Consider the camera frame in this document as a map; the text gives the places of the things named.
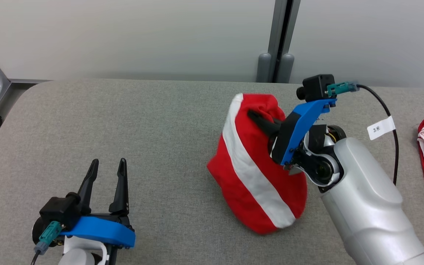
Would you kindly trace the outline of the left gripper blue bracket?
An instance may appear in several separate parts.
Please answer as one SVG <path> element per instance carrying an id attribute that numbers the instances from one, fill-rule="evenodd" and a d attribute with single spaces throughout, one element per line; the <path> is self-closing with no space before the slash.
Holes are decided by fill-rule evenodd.
<path id="1" fill-rule="evenodd" d="M 90 202 L 93 183 L 99 169 L 99 160 L 94 159 L 78 191 L 81 215 L 91 213 Z M 127 162 L 121 158 L 117 170 L 117 186 L 109 212 L 113 215 L 128 215 Z M 116 265 L 119 249 L 135 246 L 136 235 L 131 225 L 101 219 L 97 216 L 81 216 L 72 230 L 61 231 L 64 235 L 63 256 L 59 265 Z"/>

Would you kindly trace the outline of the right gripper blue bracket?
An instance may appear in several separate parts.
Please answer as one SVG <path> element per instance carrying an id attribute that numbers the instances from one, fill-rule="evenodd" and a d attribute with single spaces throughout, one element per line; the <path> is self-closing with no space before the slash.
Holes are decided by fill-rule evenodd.
<path id="1" fill-rule="evenodd" d="M 276 137 L 271 158 L 275 163 L 285 166 L 291 164 L 294 153 L 319 116 L 335 107 L 336 101 L 336 98 L 331 98 L 299 104 L 283 122 L 275 118 L 271 122 L 254 110 L 248 111 L 248 117 L 266 136 Z"/>

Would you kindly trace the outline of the red garment with white stripe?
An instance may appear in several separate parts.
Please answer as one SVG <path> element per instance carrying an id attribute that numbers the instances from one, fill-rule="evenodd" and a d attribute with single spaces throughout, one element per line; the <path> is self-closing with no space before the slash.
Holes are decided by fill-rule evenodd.
<path id="1" fill-rule="evenodd" d="M 249 118 L 249 110 L 268 121 L 285 118 L 271 94 L 235 95 L 207 168 L 237 219 L 255 233 L 270 234 L 302 216 L 307 180 L 304 173 L 289 174 L 271 159 L 269 138 Z"/>

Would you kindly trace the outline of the grey cylindrical post foot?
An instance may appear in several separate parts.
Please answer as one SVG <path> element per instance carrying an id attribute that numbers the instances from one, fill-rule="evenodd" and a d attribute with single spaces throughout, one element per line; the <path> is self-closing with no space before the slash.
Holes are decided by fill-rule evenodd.
<path id="1" fill-rule="evenodd" d="M 294 62 L 294 56 L 290 53 L 286 53 L 282 55 L 280 64 L 279 64 L 279 70 L 278 70 L 278 76 L 276 78 L 276 82 L 287 84 L 290 80 L 290 75 L 293 68 L 293 62 Z"/>
<path id="2" fill-rule="evenodd" d="M 271 68 L 272 55 L 270 53 L 262 53 L 258 57 L 257 67 L 257 83 L 269 82 L 269 73 Z"/>

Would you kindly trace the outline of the grey metal partition post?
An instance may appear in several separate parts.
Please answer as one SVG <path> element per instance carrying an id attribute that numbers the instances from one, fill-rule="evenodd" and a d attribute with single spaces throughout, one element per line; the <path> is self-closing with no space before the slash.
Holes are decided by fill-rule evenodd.
<path id="1" fill-rule="evenodd" d="M 272 55 L 269 82 L 277 83 L 282 55 L 290 53 L 301 0 L 275 0 L 268 53 Z"/>

